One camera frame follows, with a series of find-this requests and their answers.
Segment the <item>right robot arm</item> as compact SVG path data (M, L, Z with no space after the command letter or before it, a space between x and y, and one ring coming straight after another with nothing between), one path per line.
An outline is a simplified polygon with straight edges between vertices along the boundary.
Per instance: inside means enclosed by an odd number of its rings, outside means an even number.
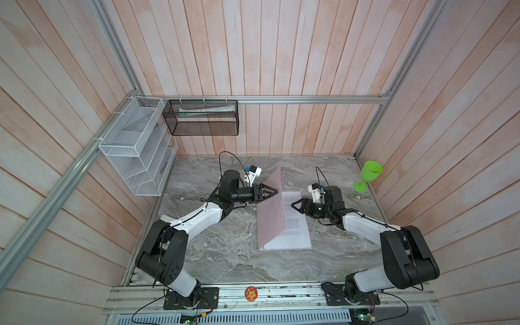
M381 248L383 262L345 277L343 299L350 304L364 303L377 291L413 287L423 289L423 283L440 277L440 268L421 231L415 226L395 226L365 216L347 208L341 190L336 186L310 186L310 199L291 203L300 214L361 236Z

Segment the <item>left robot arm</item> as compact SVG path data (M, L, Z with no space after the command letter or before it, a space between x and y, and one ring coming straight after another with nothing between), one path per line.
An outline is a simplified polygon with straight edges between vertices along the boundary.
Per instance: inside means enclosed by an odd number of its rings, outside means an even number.
M267 184L245 181L237 170L225 171L201 207L179 219L164 215L151 225L135 259L136 268L183 298L195 297L200 282L184 269L190 240L223 221L238 203L257 204L277 194L278 189Z

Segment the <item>pink file folder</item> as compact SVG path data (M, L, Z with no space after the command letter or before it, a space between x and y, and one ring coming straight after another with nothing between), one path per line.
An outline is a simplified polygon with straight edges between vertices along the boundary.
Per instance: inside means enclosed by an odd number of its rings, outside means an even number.
M257 237L258 249L263 247L287 227L284 215L282 193L282 172L280 167L265 181L265 185L278 190L278 194L264 202L257 204Z

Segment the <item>underlying white paper sheet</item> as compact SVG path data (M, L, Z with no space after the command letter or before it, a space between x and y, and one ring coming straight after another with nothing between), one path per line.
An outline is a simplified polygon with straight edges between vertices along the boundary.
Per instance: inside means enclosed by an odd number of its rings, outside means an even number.
M305 215L297 212L291 204L301 199L300 192L283 192L284 215L287 227L263 249L265 251L309 250L311 238Z

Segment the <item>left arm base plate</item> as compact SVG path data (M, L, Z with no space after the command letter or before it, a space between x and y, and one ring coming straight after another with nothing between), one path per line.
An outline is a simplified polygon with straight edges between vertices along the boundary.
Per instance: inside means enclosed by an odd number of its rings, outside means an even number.
M194 310L217 309L219 303L218 287L196 287L189 297L184 297L178 292L169 290L165 297L163 308L165 310Z

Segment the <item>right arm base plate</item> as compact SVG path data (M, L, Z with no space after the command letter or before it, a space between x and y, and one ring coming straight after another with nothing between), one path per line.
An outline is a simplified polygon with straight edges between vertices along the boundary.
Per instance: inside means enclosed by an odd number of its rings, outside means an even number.
M376 292L361 292L350 282L347 284L324 282L320 288L324 291L327 306L358 306L361 304L376 306L381 304Z

